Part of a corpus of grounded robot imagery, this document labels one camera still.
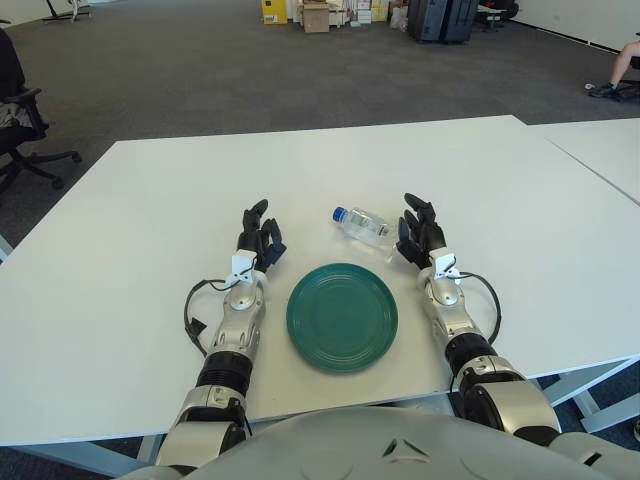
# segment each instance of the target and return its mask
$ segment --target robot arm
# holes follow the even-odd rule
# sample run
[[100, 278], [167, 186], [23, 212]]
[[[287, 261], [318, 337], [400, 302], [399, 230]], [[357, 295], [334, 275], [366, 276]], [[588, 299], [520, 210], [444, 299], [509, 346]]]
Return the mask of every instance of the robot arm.
[[275, 219], [260, 227], [267, 206], [267, 200], [262, 200], [244, 212], [244, 231], [225, 280], [228, 293], [222, 322], [206, 350], [196, 386], [187, 394], [160, 449], [157, 465], [195, 469], [246, 438], [246, 394], [266, 311], [264, 272], [286, 250]]
[[433, 206], [411, 194], [405, 200], [417, 218], [405, 211], [397, 248], [422, 269], [422, 306], [451, 368], [452, 386], [462, 396], [462, 416], [534, 442], [557, 435], [558, 419], [544, 394], [496, 353], [467, 313], [455, 255], [446, 247]]

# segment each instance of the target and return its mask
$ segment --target black suitcase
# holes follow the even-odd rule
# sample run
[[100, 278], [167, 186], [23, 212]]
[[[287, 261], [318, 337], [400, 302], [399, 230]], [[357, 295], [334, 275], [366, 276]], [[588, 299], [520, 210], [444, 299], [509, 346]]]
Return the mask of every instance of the black suitcase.
[[478, 2], [479, 0], [450, 0], [442, 22], [440, 41], [458, 43], [471, 38]]
[[419, 42], [440, 39], [447, 0], [411, 0], [407, 15], [407, 33]]

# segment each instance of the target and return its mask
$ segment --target gray carpet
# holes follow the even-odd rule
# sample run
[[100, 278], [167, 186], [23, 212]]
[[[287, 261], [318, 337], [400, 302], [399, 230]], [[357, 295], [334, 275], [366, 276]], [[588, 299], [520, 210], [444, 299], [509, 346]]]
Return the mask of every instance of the gray carpet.
[[[47, 166], [65, 178], [65, 190], [23, 174], [2, 195], [0, 232], [14, 245], [117, 140], [501, 114], [529, 124], [640, 114], [638, 104], [583, 91], [587, 81], [606, 80], [611, 54], [517, 24], [444, 46], [417, 44], [384, 23], [324, 35], [263, 26], [257, 0], [123, 0], [93, 12], [73, 25], [8, 30], [29, 85], [44, 90], [41, 109], [56, 122], [24, 152], [74, 148], [85, 159]], [[601, 388], [637, 391], [638, 369], [630, 371]], [[579, 429], [571, 402], [562, 408], [563, 423]], [[637, 445], [628, 424], [610, 430], [604, 435]], [[99, 477], [2, 449], [0, 478]]]

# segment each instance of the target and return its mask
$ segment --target person's leg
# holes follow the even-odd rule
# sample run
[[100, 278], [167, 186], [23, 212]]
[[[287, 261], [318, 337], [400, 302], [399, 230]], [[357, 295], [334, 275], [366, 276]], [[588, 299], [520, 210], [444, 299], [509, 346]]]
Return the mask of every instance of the person's leg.
[[633, 57], [640, 57], [640, 42], [628, 43], [618, 54], [616, 63], [613, 65], [613, 72], [611, 72], [611, 80], [609, 80], [611, 85], [618, 86]]
[[618, 88], [618, 83], [620, 83], [620, 80], [622, 80], [623, 75], [629, 68], [629, 64], [633, 57], [640, 57], [640, 42], [633, 42], [625, 45], [622, 51], [618, 54], [616, 62], [613, 65], [610, 82], [589, 91], [589, 95], [597, 98], [612, 97], [616, 88]]

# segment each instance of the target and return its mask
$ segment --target green plate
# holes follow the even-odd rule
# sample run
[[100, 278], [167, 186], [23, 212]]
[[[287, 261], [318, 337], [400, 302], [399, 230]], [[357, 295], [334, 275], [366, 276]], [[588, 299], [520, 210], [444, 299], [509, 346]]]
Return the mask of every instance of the green plate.
[[312, 271], [296, 285], [287, 306], [287, 328], [311, 365], [353, 372], [389, 349], [398, 329], [398, 310], [387, 286], [369, 270], [335, 263]]

